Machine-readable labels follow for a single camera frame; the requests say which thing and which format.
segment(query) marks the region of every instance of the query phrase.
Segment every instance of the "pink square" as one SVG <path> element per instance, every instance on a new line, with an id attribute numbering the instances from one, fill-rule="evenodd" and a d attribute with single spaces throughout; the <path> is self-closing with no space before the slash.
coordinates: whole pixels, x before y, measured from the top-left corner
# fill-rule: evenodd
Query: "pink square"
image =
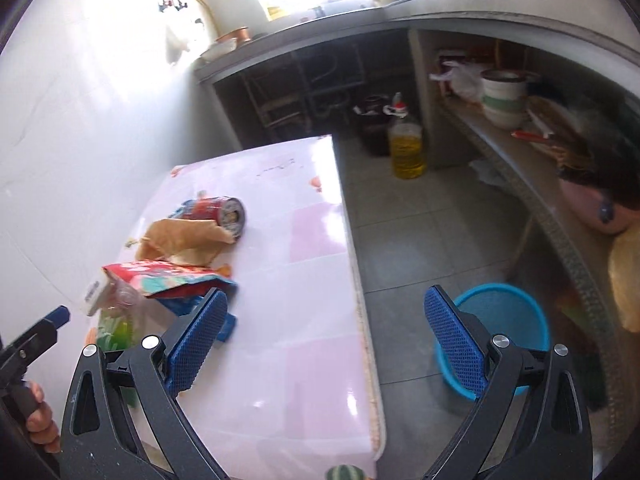
<path id="1" fill-rule="evenodd" d="M 293 212 L 289 261 L 346 252 L 342 204 L 322 202 Z"/>
<path id="2" fill-rule="evenodd" d="M 369 432 L 369 396 L 358 335 L 287 349 L 287 438 L 356 438 Z"/>

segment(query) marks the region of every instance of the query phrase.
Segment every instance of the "pink bowl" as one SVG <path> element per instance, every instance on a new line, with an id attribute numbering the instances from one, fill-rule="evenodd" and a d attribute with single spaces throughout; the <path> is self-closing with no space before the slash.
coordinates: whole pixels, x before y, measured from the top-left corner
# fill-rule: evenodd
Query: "pink bowl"
<path id="1" fill-rule="evenodd" d="M 603 224 L 598 216 L 602 204 L 602 192 L 599 189 L 581 186 L 562 179 L 560 179 L 560 189 L 569 207 L 578 215 L 578 218 L 589 227 L 606 235 L 621 233 L 633 222 L 640 220 L 640 210 L 634 211 L 615 203 L 613 205 L 613 220 L 608 224 Z"/>

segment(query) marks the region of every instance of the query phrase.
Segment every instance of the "silver screw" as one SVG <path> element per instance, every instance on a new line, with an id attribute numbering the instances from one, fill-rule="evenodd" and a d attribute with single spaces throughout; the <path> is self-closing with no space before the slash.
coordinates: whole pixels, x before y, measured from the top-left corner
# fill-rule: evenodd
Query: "silver screw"
<path id="1" fill-rule="evenodd" d="M 96 345 L 87 345 L 82 349 L 82 355 L 84 357 L 91 357 L 98 351 L 98 347 Z"/>
<path id="2" fill-rule="evenodd" d="M 142 340 L 142 348 L 146 348 L 147 350 L 151 350 L 158 346 L 160 342 L 160 338 L 157 335 L 148 335 Z"/>
<path id="3" fill-rule="evenodd" d="M 507 348 L 507 346 L 509 346 L 509 343 L 510 343 L 509 338 L 502 334 L 494 335 L 494 338 L 492 339 L 492 341 L 494 342 L 494 345 L 496 345 L 498 348 Z"/>
<path id="4" fill-rule="evenodd" d="M 564 357 L 569 353 L 569 349 L 566 346 L 564 346 L 562 343 L 558 343 L 556 346 L 554 346 L 554 352 Z"/>

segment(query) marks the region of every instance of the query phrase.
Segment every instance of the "can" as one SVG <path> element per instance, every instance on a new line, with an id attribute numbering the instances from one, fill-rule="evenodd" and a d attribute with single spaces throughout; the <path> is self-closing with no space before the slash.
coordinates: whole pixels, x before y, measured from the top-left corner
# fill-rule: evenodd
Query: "can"
<path id="1" fill-rule="evenodd" d="M 242 202 L 228 196 L 187 200 L 170 218 L 215 220 L 220 227 L 231 232 L 235 238 L 242 234 L 246 222 Z"/>

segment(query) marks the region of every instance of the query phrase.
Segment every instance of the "clear plastic bottle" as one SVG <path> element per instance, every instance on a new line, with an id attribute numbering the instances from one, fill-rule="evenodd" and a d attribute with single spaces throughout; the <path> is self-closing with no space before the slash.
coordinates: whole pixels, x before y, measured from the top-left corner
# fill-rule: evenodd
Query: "clear plastic bottle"
<path id="1" fill-rule="evenodd" d="M 422 127 L 411 115 L 400 94 L 387 113 L 394 115 L 388 128 L 391 164 L 398 178 L 416 178 L 425 170 L 422 154 Z"/>

